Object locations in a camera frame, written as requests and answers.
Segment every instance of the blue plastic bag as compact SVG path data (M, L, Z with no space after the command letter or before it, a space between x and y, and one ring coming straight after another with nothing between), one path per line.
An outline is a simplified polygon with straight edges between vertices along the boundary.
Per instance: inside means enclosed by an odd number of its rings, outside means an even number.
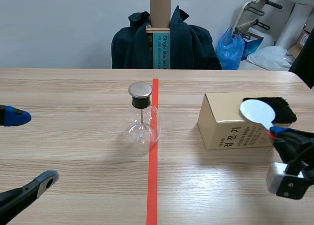
M220 38L216 54L223 70L238 70L243 56L245 42L241 36L232 38L232 29L229 28Z

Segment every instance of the dark jacket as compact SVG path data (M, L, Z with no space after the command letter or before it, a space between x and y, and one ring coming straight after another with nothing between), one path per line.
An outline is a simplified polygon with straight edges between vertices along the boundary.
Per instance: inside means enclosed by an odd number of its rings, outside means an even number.
M290 72L297 74L310 89L312 89L314 86L313 48L314 29L309 35L309 38L305 43L301 53L289 70Z
M221 70L210 33L199 26L186 24L184 21L188 17L177 6L170 24L171 69ZM146 25L150 24L149 13L134 13L129 20L130 27L123 28L113 38L112 68L152 69L146 35Z

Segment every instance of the white spoon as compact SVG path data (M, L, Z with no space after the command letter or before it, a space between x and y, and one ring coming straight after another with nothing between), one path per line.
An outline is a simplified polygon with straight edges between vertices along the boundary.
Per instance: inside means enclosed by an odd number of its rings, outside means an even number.
M275 111L263 101L255 99L244 101L240 106L240 111L245 118L262 124L267 130L274 126L272 122L276 117Z

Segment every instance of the red tape line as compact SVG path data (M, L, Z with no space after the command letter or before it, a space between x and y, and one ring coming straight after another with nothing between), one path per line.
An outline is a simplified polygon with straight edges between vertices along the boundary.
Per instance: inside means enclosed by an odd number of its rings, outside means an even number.
M152 105L158 108L159 80L153 79ZM157 119L151 127L157 129ZM158 225L158 142L149 145L146 225Z

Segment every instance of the glass jar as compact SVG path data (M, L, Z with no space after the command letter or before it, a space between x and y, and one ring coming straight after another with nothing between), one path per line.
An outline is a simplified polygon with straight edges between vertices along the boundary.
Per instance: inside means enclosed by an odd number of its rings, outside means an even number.
M160 137L160 116L151 105L151 85L137 82L129 87L132 106L127 113L126 139L132 143L146 144L157 142Z

